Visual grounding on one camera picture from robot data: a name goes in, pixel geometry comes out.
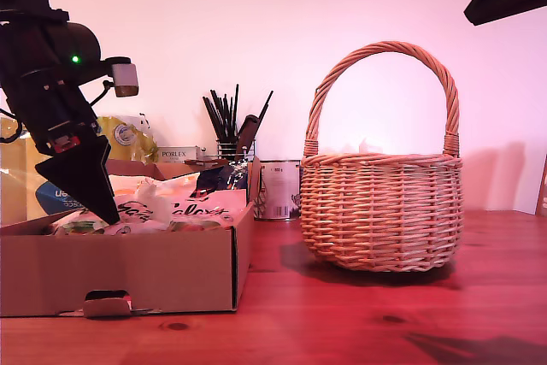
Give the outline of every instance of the tin can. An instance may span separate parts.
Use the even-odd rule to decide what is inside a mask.
[[[257,220],[290,221],[300,217],[300,161],[261,161],[261,190]]]

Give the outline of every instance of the pen holder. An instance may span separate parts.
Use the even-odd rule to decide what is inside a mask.
[[[255,145],[256,141],[253,140],[250,145],[249,150],[244,150],[243,158],[247,161],[252,162],[255,158]],[[219,140],[216,140],[216,154],[219,158],[225,158],[229,161],[233,161],[236,157],[236,151],[238,149],[238,144],[235,143],[221,143]]]
[[[383,52],[420,60],[446,94],[443,154],[318,155],[321,109],[332,84],[361,59]],[[448,70],[413,44],[382,42],[350,53],[315,90],[301,188],[304,242],[320,259],[369,271],[427,271],[454,254],[463,229],[458,94]]]

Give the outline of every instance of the red wooden surface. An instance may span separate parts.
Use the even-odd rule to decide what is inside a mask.
[[[237,313],[4,319],[5,364],[547,363],[547,219],[467,215],[455,263],[369,274],[317,262],[297,222],[256,225]]]

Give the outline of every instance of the cardboard box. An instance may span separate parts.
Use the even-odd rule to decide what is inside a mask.
[[[111,174],[148,175],[158,180],[195,169],[185,164],[146,166],[112,161],[108,167]],[[251,199],[258,193],[259,173],[260,163],[255,159],[249,171]],[[39,235],[65,214],[0,228],[0,316],[145,315],[237,309],[250,264],[252,201],[227,230],[126,236]],[[118,291],[129,294],[131,304]]]

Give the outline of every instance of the woven basket rim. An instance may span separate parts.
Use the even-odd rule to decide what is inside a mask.
[[[302,165],[309,166],[331,166],[335,164],[390,164],[398,165],[432,165],[434,164],[460,164],[460,157],[449,154],[383,154],[383,153],[340,153],[340,154],[318,154],[315,156],[304,157]]]

